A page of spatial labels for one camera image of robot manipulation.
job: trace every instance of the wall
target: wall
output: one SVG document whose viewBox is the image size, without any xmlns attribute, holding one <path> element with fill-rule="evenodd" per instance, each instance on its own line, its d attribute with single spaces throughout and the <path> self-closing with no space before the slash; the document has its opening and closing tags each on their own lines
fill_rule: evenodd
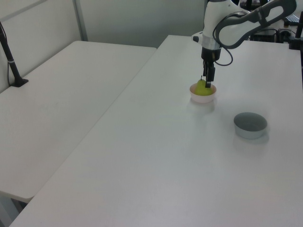
<svg viewBox="0 0 303 227">
<path fill-rule="evenodd" d="M 2 25 L 22 77 L 73 41 L 80 40 L 72 0 L 47 0 Z M 0 92 L 8 87 L 6 74 L 7 60 L 0 47 Z"/>
<path fill-rule="evenodd" d="M 158 48 L 203 30 L 206 0 L 76 0 L 87 39 Z"/>
</svg>

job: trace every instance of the green object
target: green object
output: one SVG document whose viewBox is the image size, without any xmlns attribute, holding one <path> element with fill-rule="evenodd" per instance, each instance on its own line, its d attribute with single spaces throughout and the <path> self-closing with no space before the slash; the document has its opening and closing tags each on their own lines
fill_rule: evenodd
<svg viewBox="0 0 303 227">
<path fill-rule="evenodd" d="M 206 81 L 200 79 L 197 82 L 197 87 L 195 88 L 194 94 L 197 96 L 210 96 L 213 94 L 213 90 L 211 88 L 205 87 Z"/>
</svg>

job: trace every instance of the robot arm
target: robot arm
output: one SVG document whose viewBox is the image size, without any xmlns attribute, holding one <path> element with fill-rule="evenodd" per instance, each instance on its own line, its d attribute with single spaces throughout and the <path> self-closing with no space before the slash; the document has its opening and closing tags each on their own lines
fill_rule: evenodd
<svg viewBox="0 0 303 227">
<path fill-rule="evenodd" d="M 236 6 L 231 0 L 210 0 L 206 7 L 203 33 L 193 35 L 202 45 L 205 87 L 214 80 L 214 62 L 220 58 L 221 47 L 234 49 L 247 37 L 280 19 L 303 11 L 303 0 L 271 0 L 252 13 Z"/>
</svg>

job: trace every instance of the bowl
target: bowl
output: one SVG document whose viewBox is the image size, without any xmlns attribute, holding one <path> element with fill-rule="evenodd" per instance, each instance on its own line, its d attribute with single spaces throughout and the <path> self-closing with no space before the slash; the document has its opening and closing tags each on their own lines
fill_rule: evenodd
<svg viewBox="0 0 303 227">
<path fill-rule="evenodd" d="M 213 90 L 213 93 L 210 96 L 198 96 L 198 95 L 194 94 L 196 87 L 197 87 L 197 83 L 193 84 L 189 88 L 192 100 L 194 100 L 197 103 L 209 103 L 209 102 L 213 101 L 214 95 L 217 91 L 217 88 L 215 87 L 215 85 L 210 86 L 210 88 Z"/>
<path fill-rule="evenodd" d="M 266 132 L 267 121 L 257 113 L 240 113 L 233 119 L 238 136 L 246 139 L 257 139 Z"/>
</svg>

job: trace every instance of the white table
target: white table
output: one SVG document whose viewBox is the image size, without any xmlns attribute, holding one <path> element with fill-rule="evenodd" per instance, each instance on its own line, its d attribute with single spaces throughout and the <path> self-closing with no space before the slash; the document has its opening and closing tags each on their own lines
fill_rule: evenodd
<svg viewBox="0 0 303 227">
<path fill-rule="evenodd" d="M 0 94 L 0 194 L 29 202 L 155 52 L 74 42 Z"/>
<path fill-rule="evenodd" d="M 303 226 L 300 52 L 232 53 L 199 105 L 201 47 L 169 36 L 11 227 Z M 267 136 L 235 135 L 244 111 L 266 117 Z"/>
</svg>

